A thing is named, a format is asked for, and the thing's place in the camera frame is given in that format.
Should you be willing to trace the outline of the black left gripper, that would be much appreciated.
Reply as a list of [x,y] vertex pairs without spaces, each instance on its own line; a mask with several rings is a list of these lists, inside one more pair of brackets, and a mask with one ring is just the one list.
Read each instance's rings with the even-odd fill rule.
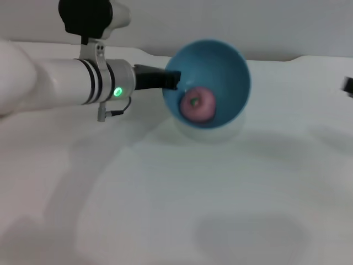
[[135,90],[151,88],[178,89],[178,83],[181,78],[180,71],[166,71],[145,65],[134,65],[133,70],[136,77]]

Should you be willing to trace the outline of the pink peach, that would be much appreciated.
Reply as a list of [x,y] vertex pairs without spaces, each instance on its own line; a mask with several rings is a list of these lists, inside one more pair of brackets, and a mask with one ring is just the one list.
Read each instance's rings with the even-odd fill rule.
[[185,92],[179,104],[180,112],[188,121],[205,123],[216,114],[216,97],[205,87],[194,87]]

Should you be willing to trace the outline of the blue bowl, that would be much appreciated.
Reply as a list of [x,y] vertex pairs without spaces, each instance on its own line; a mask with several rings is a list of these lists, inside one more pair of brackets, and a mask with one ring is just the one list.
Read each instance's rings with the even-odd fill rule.
[[[238,118],[247,106],[252,81],[246,60],[232,45],[219,40],[198,40],[180,49],[166,65],[179,71],[176,90],[163,90],[164,102],[179,122],[201,130],[221,128]],[[216,113],[210,121],[198,124],[180,111],[184,94],[195,87],[209,89],[216,99]]]

